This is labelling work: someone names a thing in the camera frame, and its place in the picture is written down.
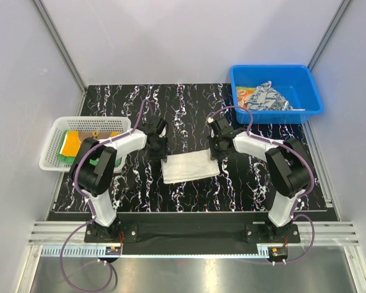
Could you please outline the grey blue patterned towel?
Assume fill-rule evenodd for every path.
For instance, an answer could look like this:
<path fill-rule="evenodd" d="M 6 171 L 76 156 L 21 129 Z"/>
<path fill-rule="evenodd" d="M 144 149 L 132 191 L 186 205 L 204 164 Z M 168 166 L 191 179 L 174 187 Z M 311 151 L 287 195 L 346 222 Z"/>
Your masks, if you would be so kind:
<path fill-rule="evenodd" d="M 243 105 L 251 110 L 292 110 L 290 102 L 267 81 L 258 85 L 252 94 L 244 99 Z"/>

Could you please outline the light grey towel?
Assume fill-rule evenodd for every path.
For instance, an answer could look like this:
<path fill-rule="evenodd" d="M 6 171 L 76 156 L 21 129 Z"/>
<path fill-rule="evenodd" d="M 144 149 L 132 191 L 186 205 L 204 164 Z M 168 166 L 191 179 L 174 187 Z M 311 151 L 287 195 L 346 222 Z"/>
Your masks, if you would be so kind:
<path fill-rule="evenodd" d="M 168 155 L 167 161 L 162 161 L 163 182 L 177 184 L 219 175 L 218 162 L 210 155 L 210 149 Z"/>

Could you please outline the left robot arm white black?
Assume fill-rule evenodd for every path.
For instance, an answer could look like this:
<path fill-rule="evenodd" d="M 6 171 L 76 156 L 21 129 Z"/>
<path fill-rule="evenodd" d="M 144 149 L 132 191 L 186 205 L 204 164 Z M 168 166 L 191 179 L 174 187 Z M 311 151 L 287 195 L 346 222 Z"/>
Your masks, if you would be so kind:
<path fill-rule="evenodd" d="M 152 116 L 148 122 L 98 141 L 86 138 L 70 168 L 75 189 L 84 197 L 91 211 L 87 232 L 100 242 L 115 242 L 122 237 L 117 212 L 112 206 L 109 187 L 115 162 L 135 151 L 145 150 L 151 161 L 167 160 L 168 123 Z"/>

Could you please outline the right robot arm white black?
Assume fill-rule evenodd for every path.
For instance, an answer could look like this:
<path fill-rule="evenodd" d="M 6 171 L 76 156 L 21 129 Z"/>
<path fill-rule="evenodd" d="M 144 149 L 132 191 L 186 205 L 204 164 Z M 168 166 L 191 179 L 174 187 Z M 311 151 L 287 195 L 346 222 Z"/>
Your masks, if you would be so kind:
<path fill-rule="evenodd" d="M 222 160 L 232 153 L 254 156 L 267 163 L 276 190 L 268 218 L 259 231 L 272 242 L 283 241 L 291 229 L 297 201 L 314 186 L 310 161 L 299 140 L 273 140 L 243 128 L 233 128 L 225 118 L 207 119 L 210 158 Z"/>

